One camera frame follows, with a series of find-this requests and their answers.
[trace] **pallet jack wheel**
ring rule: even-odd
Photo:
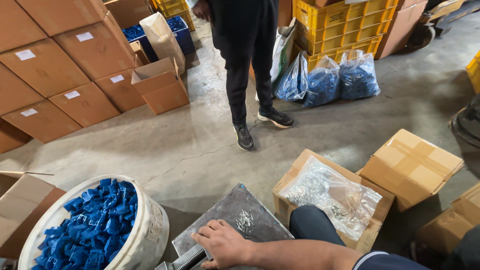
[[[409,49],[423,49],[435,38],[435,28],[433,26],[418,25],[408,40]]]

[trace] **concrete floor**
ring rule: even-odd
[[[272,211],[271,190],[304,148],[356,172],[399,129],[478,162],[461,148],[447,127],[452,115],[474,96],[465,66],[480,49],[480,16],[457,20],[450,33],[427,48],[375,62],[379,96],[338,101],[314,109],[275,100],[295,119],[280,130],[256,122],[255,88],[247,89],[247,122],[257,150],[236,146],[225,93],[225,61],[213,48],[210,26],[194,21],[197,53],[187,57],[182,76],[189,106],[155,116],[145,105],[48,144],[33,140],[0,155],[0,170],[50,173],[41,176],[64,190],[103,174],[124,174],[141,183],[163,205],[173,239],[238,182]],[[413,232],[478,182],[468,167],[453,176],[437,196],[405,213],[392,208],[375,249],[400,253]],[[176,257],[169,244],[164,259]]]

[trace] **blue plastic crate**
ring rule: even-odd
[[[147,36],[140,25],[134,25],[132,27],[122,29],[122,32],[127,38],[128,42],[132,43],[137,40],[140,41],[140,44],[142,45],[142,48],[144,49],[145,54],[151,63],[158,61],[158,56],[153,50],[152,45],[148,41]]]
[[[180,16],[175,16],[167,20],[170,29],[177,39],[177,42],[182,50],[183,54],[189,54],[194,51],[195,45],[193,44],[192,36],[190,35],[190,31],[188,30],[188,25]]]

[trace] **clear plastic bag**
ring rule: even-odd
[[[318,61],[308,73],[308,89],[302,107],[316,107],[340,97],[340,67],[328,56]]]
[[[373,54],[364,54],[354,49],[343,53],[340,62],[340,96],[342,99],[357,99],[377,96],[377,84]]]
[[[275,88],[274,94],[277,98],[285,101],[296,101],[303,99],[307,92],[307,60],[306,51],[301,51],[295,61],[288,67]]]
[[[314,156],[279,194],[295,205],[322,209],[337,230],[355,241],[382,199],[373,189],[348,180]]]

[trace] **sneaker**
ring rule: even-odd
[[[246,124],[241,126],[233,125],[235,133],[237,134],[237,144],[238,146],[245,151],[250,151],[255,148],[255,143],[253,142],[252,136],[248,132]]]
[[[275,108],[272,108],[271,112],[262,112],[262,108],[258,110],[258,119],[262,121],[271,121],[277,127],[289,128],[293,125],[293,119],[286,114],[278,112]]]

